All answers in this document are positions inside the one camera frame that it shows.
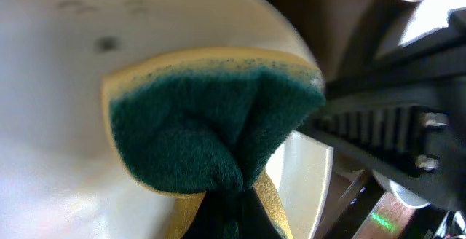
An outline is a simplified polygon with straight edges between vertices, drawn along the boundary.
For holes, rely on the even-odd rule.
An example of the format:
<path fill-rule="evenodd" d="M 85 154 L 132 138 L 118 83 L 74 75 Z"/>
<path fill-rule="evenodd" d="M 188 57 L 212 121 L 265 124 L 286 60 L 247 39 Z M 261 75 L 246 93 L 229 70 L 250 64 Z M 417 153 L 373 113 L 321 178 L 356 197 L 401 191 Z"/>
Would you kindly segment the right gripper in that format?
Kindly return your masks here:
<path fill-rule="evenodd" d="M 438 208 L 465 209 L 465 0 L 375 0 L 300 131 Z"/>

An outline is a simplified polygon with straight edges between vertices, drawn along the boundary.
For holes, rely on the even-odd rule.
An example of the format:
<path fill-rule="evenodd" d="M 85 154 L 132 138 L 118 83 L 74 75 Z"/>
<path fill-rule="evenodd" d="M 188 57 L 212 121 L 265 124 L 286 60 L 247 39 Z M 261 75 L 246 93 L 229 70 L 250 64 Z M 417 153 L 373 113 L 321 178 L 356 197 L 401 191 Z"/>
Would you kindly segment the green yellow sponge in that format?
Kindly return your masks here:
<path fill-rule="evenodd" d="M 158 55 L 102 83 L 111 148 L 141 185 L 175 198 L 166 238 L 182 238 L 208 192 L 226 203 L 226 238 L 240 238 L 241 194 L 254 188 L 282 238 L 292 236 L 266 164 L 325 104 L 318 66 L 255 47 Z"/>

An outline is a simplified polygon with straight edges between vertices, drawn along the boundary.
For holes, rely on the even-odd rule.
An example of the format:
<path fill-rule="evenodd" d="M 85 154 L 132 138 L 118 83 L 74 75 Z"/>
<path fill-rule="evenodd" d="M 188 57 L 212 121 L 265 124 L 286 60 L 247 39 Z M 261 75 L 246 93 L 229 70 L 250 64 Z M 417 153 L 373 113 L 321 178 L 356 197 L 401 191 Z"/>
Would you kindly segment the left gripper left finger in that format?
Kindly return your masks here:
<path fill-rule="evenodd" d="M 205 194 L 200 207 L 182 239 L 224 239 L 226 229 L 226 203 L 218 193 Z"/>

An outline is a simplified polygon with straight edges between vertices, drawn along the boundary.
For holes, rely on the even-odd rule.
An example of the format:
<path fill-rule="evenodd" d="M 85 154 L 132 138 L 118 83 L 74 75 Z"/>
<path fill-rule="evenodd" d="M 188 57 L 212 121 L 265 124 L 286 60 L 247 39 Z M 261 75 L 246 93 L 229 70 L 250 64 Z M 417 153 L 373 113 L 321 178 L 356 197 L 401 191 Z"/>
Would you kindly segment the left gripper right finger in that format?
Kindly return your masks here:
<path fill-rule="evenodd" d="M 241 239 L 281 239 L 270 221 L 254 188 L 244 191 L 239 198 L 238 224 Z"/>

